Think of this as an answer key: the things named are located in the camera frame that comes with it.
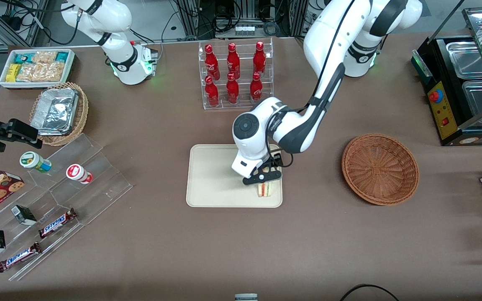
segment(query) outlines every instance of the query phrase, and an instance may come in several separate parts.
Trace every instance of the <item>beige tray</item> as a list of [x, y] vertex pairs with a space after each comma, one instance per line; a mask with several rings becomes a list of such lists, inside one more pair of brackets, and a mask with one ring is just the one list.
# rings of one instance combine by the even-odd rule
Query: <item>beige tray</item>
[[276, 208], [282, 204], [282, 179], [271, 184], [270, 196], [258, 197], [258, 185], [245, 186], [232, 169], [233, 144], [197, 144], [191, 148], [187, 204], [191, 207]]

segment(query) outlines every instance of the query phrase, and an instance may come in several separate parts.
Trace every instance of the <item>yellow panel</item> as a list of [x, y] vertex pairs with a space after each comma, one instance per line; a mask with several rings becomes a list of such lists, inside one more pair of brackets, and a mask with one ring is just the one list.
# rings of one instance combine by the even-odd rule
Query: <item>yellow panel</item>
[[442, 139], [446, 139], [451, 134], [457, 131], [457, 122], [455, 122], [453, 112], [451, 112], [451, 107], [449, 106], [449, 102], [447, 101], [446, 91], [444, 90], [442, 82], [436, 84], [436, 86], [434, 86], [434, 88], [432, 88], [429, 93], [427, 93], [427, 96], [429, 96], [433, 92], [436, 92], [436, 90], [442, 91], [442, 101], [440, 101], [439, 103], [429, 101], [429, 103], [433, 111], [434, 120], [436, 120], [436, 127], [438, 128], [438, 133], [440, 133], [440, 137], [442, 137]]

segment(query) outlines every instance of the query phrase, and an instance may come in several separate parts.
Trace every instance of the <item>aluminum foil container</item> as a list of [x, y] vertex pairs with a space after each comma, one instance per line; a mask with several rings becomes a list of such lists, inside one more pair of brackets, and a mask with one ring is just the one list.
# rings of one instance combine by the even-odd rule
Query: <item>aluminum foil container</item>
[[51, 89], [40, 94], [31, 126], [39, 135], [68, 135], [77, 110], [79, 93], [72, 88]]

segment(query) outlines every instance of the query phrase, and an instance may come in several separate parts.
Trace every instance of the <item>snickers bar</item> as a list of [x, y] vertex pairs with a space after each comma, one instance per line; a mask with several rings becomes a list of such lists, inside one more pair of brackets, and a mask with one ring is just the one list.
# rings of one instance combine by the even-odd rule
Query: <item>snickers bar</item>
[[23, 250], [22, 252], [10, 257], [7, 260], [0, 262], [0, 273], [5, 272], [10, 269], [14, 264], [26, 261], [27, 259], [33, 257], [33, 255], [42, 253], [42, 248], [38, 242], [35, 242], [31, 247]]
[[61, 215], [61, 217], [45, 226], [44, 229], [39, 230], [38, 232], [40, 234], [40, 238], [46, 238], [46, 236], [57, 231], [60, 227], [62, 227], [65, 223], [68, 223], [74, 217], [77, 217], [77, 213], [75, 213], [73, 208], [70, 208], [70, 210]]

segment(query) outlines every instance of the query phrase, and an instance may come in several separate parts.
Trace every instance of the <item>white tray of snacks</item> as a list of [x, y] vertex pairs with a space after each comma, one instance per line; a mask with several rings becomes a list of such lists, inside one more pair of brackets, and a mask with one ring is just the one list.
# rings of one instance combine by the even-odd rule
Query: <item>white tray of snacks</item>
[[67, 81], [75, 54], [70, 49], [19, 49], [8, 55], [0, 76], [7, 89], [47, 88]]

